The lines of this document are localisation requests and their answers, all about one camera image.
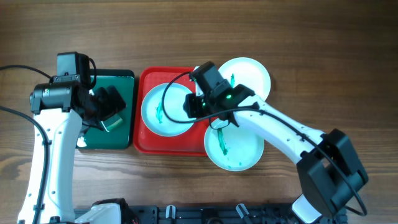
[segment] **wooden table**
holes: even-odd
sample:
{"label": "wooden table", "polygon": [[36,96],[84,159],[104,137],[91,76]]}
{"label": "wooden table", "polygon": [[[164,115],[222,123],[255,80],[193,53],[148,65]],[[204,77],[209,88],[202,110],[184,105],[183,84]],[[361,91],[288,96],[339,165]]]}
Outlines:
{"label": "wooden table", "polygon": [[[78,51],[98,68],[218,66],[251,57],[272,77],[267,99],[325,132],[339,128],[356,146],[369,183],[369,215],[351,223],[398,222],[398,16],[392,1],[139,1],[0,4],[0,66],[56,73],[59,52]],[[29,94],[47,80],[0,72],[0,105],[31,114]],[[0,112],[0,222],[14,223],[30,174],[33,127]],[[266,144],[252,169],[228,172],[206,157],[76,151],[76,208],[124,197],[130,205],[292,202],[295,166]],[[354,200],[352,206],[358,207]]]}

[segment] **tray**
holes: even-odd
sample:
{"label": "tray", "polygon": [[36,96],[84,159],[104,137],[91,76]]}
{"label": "tray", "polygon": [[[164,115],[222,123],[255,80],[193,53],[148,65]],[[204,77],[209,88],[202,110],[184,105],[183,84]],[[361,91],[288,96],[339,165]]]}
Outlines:
{"label": "tray", "polygon": [[[207,156],[203,139],[208,121],[200,121],[183,134],[174,137],[163,137],[149,130],[141,117],[141,104],[146,94],[153,87],[168,83],[177,75],[193,71],[191,67],[149,67],[139,78],[137,95],[136,118],[134,125],[133,145],[145,154],[163,154],[175,156]],[[176,81],[195,92],[195,83],[189,80],[188,75]]]}

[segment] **green object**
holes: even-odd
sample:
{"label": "green object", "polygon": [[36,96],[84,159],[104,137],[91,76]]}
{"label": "green object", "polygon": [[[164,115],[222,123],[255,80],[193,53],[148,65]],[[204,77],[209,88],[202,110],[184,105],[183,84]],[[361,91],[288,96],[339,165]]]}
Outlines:
{"label": "green object", "polygon": [[126,102],[126,108],[118,114],[103,121],[103,126],[109,131],[100,131],[90,128],[78,140],[80,149],[125,149],[130,144],[131,120],[135,111],[133,105],[134,73],[130,70],[105,70],[97,69],[97,82],[93,91],[99,87],[106,88],[114,85]]}
{"label": "green object", "polygon": [[162,124],[162,111],[163,111],[163,106],[162,106],[162,99],[160,99],[159,105],[156,107],[156,118],[159,121],[159,124]]}
{"label": "green object", "polygon": [[235,76],[232,73],[232,75],[231,75],[231,86],[232,86],[232,88],[234,87],[234,85],[235,85]]}
{"label": "green object", "polygon": [[220,148],[223,151],[224,156],[226,156],[228,154],[228,149],[225,146],[224,134],[221,128],[217,129],[217,135],[218,135],[218,142],[220,144]]}

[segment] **wood grain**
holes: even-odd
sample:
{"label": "wood grain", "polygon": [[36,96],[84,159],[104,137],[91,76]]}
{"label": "wood grain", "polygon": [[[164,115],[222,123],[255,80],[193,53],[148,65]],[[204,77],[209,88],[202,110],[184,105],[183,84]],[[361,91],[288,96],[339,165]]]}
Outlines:
{"label": "wood grain", "polygon": [[[56,54],[78,51],[98,68],[217,65],[252,57],[272,76],[267,101],[326,132],[348,134],[369,174],[367,217],[398,222],[398,17],[394,1],[42,1],[0,3],[0,66],[56,72]],[[30,114],[34,72],[0,72],[0,105]],[[0,112],[0,223],[14,223],[30,174],[33,127]],[[131,205],[291,202],[295,166],[266,144],[252,169],[232,173],[205,157],[76,151],[76,208],[124,197]]]}

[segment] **white plate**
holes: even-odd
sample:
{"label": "white plate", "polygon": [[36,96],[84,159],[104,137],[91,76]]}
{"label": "white plate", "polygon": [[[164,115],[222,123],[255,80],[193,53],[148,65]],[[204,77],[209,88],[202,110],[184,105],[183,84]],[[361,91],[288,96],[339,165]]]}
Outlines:
{"label": "white plate", "polygon": [[[214,128],[227,125],[228,121],[216,119]],[[208,157],[220,168],[242,171],[254,166],[264,151],[264,140],[257,134],[235,125],[222,129],[223,138],[219,141],[218,131],[209,127],[205,134],[205,149]]]}
{"label": "white plate", "polygon": [[[160,84],[146,94],[144,101],[142,101],[141,116],[145,125],[153,133],[160,136],[172,137],[188,131],[188,129],[192,127],[193,123],[174,123],[164,115],[163,110],[158,109],[158,107],[161,106],[160,101],[167,85],[168,83]],[[189,93],[192,92],[187,87],[178,83],[173,83],[167,90],[164,103],[167,114],[171,118],[178,121],[190,120],[186,112],[183,110],[185,95]]]}
{"label": "white plate", "polygon": [[271,90],[271,78],[260,62],[246,57],[234,58],[225,62],[218,71],[230,83],[234,74],[233,87],[238,84],[245,85],[254,90],[264,101],[267,99]]}

